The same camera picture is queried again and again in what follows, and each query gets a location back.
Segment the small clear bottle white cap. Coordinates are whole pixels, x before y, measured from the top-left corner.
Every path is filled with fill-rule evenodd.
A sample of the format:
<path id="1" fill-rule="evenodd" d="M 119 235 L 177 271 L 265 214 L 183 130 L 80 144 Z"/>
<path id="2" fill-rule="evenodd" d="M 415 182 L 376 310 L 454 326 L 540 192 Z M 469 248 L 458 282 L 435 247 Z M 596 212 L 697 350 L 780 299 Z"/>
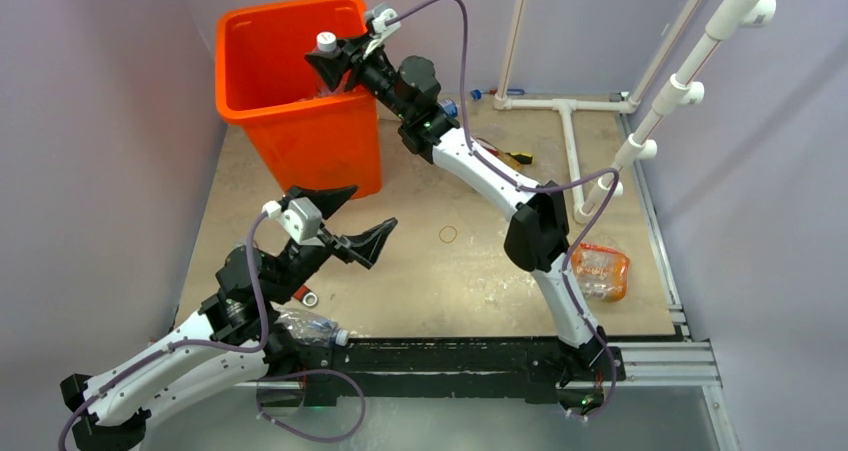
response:
<path id="1" fill-rule="evenodd" d="M 322 58 L 337 58 L 340 55 L 341 48 L 338 45 L 336 35 L 331 31 L 321 31 L 316 35 L 316 44 L 313 49 Z M 315 72 L 315 86 L 317 98 L 333 96 L 344 91 L 347 75 L 343 74 L 338 86 L 331 90 L 323 79 L 322 75 Z"/>

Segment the crushed bottle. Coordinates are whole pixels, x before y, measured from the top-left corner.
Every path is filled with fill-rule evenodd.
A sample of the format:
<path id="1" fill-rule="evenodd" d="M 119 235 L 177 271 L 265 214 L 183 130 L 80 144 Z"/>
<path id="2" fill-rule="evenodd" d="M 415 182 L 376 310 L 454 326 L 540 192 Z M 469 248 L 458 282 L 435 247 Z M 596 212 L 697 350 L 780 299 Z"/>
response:
<path id="1" fill-rule="evenodd" d="M 306 346 L 344 347 L 350 338 L 349 331 L 336 321 L 308 310 L 284 308 L 275 323 L 282 325 L 296 342 Z"/>

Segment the orange drink bottle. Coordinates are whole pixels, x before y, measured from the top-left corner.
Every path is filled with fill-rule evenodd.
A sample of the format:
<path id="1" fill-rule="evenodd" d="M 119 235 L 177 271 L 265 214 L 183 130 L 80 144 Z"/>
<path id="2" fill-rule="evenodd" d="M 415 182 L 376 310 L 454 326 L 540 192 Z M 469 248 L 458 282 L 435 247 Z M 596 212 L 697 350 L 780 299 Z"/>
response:
<path id="1" fill-rule="evenodd" d="M 631 260 L 623 252 L 580 243 L 571 264 L 585 298 L 609 303 L 625 298 Z"/>

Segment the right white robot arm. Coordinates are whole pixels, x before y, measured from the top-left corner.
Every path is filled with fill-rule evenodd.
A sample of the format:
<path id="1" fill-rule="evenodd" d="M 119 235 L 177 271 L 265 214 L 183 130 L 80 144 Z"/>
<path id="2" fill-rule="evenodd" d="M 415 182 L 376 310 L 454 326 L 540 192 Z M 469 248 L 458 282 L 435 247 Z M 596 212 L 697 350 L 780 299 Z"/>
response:
<path id="1" fill-rule="evenodd" d="M 458 177 L 504 215 L 504 251 L 541 291 L 569 375 L 584 378 L 599 367 L 601 356 L 613 360 L 606 333 L 571 268 L 574 246 L 561 189 L 509 170 L 468 136 L 439 102 L 441 85 L 430 60 L 409 56 L 394 67 L 383 49 L 370 50 L 370 43 L 367 35 L 339 39 L 320 32 L 305 59 L 328 90 L 367 90 L 400 119 L 398 133 L 412 154 Z"/>

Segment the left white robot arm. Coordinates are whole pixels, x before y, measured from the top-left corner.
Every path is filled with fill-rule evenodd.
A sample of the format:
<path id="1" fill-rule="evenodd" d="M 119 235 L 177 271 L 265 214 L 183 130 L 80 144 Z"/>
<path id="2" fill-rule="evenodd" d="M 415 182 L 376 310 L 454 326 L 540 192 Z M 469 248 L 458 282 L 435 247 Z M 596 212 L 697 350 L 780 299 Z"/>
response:
<path id="1" fill-rule="evenodd" d="M 306 376 L 311 344 L 280 306 L 331 258 L 373 267 L 397 226 L 390 218 L 357 235 L 332 233 L 327 219 L 353 194 L 350 186 L 292 187 L 264 204 L 249 233 L 274 221 L 289 237 L 283 249 L 268 253 L 247 240 L 226 256 L 217 291 L 182 324 L 108 371 L 65 378 L 71 415 L 58 448 L 135 450 L 156 422 L 232 385 Z"/>

